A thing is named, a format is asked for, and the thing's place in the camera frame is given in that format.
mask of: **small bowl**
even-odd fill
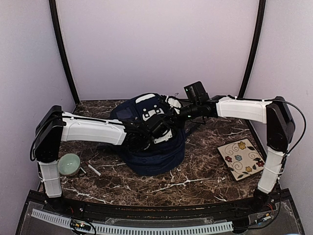
[[[73,176],[79,171],[80,159],[76,154],[65,154],[60,158],[58,168],[61,175]]]

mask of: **white wall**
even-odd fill
[[[74,108],[47,0],[0,1],[0,52],[0,234],[15,234],[39,182],[35,128],[52,105]]]
[[[180,93],[201,80],[238,94],[258,0],[58,0],[82,100]]]
[[[313,233],[313,2],[267,1],[264,25],[246,97],[285,97],[306,115],[308,130],[292,152],[281,183],[291,190],[307,234]],[[292,110],[297,140],[301,116]],[[264,143],[265,127],[256,125]]]

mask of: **floral tile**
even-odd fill
[[[253,175],[264,168],[264,161],[248,139],[218,147],[236,181]]]

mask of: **dark marble surface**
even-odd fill
[[[107,118],[121,101],[83,101],[75,114]],[[186,128],[194,125],[188,123]],[[251,197],[260,173],[236,182],[217,147],[248,138],[259,151],[244,120],[211,118],[186,140],[183,162],[170,172],[138,176],[110,150],[96,150],[97,143],[63,142],[60,157],[75,153],[102,176],[83,165],[73,177],[61,177],[64,196],[96,203],[130,206],[187,206]]]

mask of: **black wire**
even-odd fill
[[[303,136],[304,136],[304,134],[305,134],[305,132],[306,132],[306,129],[307,129],[307,120],[306,120],[306,118],[305,118],[305,116],[304,116],[304,114],[303,114],[303,112],[297,107],[297,106],[295,106],[294,104],[292,104],[292,103],[290,103],[290,102],[288,102],[288,101],[285,101],[285,100],[280,100],[280,99],[265,99],[265,100],[261,100],[261,99],[246,99],[246,98],[235,98],[235,97],[233,97],[233,96],[231,96],[231,95],[228,95],[228,97],[230,97],[230,98],[232,98],[232,99],[236,99],[236,100],[251,100],[251,101],[265,101],[265,102],[268,102],[268,101],[275,101],[275,102],[281,102],[281,103],[285,103],[285,104],[288,104],[288,105],[290,105],[290,106],[292,106],[292,107],[294,107],[300,114],[301,114],[301,116],[302,116],[302,118],[303,118],[303,122],[304,122],[304,127],[303,127],[303,132],[302,132],[302,134],[301,134],[301,136],[300,136],[300,138],[298,139],[298,141],[293,145],[293,147],[285,154],[285,157],[284,158],[286,158],[290,153],[291,153],[291,151],[293,151],[294,150],[294,148],[300,143],[300,141],[302,140],[302,138],[303,138]]]
[[[274,220],[278,217],[278,214],[280,212],[281,209],[281,203],[282,203],[282,192],[281,192],[281,188],[279,186],[279,208],[278,208],[278,212],[275,215],[275,217],[266,225],[262,226],[262,227],[256,227],[256,228],[250,228],[252,225],[255,225],[255,221],[245,227],[234,227],[234,229],[247,229],[247,230],[254,230],[254,229],[263,229],[266,228],[267,226],[269,226],[270,224],[272,224],[274,222]]]
[[[88,221],[86,221],[86,220],[83,220],[83,219],[81,219],[81,218],[75,217],[75,216],[70,216],[70,215],[68,215],[68,214],[64,214],[64,213],[58,212],[58,211],[56,211],[56,210],[50,205],[50,203],[48,202],[48,200],[46,200],[46,202],[47,202],[47,204],[49,205],[49,207],[50,207],[55,213],[60,214],[60,215],[63,215],[63,216],[66,216],[66,217],[70,217],[71,219],[76,219],[76,220],[79,220],[79,221],[83,221],[83,222],[89,224],[89,225],[92,227],[93,231],[94,231],[94,234],[93,234],[93,235],[97,235],[97,231],[96,231],[95,226],[94,226],[93,224],[91,224],[90,222],[88,222]]]
[[[282,190],[281,190],[281,188],[279,186],[279,208],[278,208],[278,212],[275,215],[275,217],[268,224],[264,225],[263,227],[248,228],[248,230],[263,229],[263,228],[266,228],[267,226],[269,226],[270,224],[272,224],[274,222],[274,220],[278,217],[278,214],[279,214],[280,209],[281,209],[281,204],[282,204]]]
[[[290,102],[287,102],[287,101],[284,101],[284,100],[279,100],[279,99],[266,99],[264,101],[275,101],[275,102],[282,102],[282,103],[285,103],[285,104],[288,104],[292,107],[294,107],[302,116],[303,118],[303,121],[304,121],[304,127],[303,127],[303,132],[300,136],[300,138],[298,139],[298,141],[293,145],[293,147],[286,153],[286,156],[289,155],[291,153],[291,151],[293,151],[293,149],[300,143],[300,141],[302,140],[305,132],[306,132],[306,129],[307,129],[307,120],[303,114],[303,112],[297,107],[295,106],[294,104],[290,103]]]

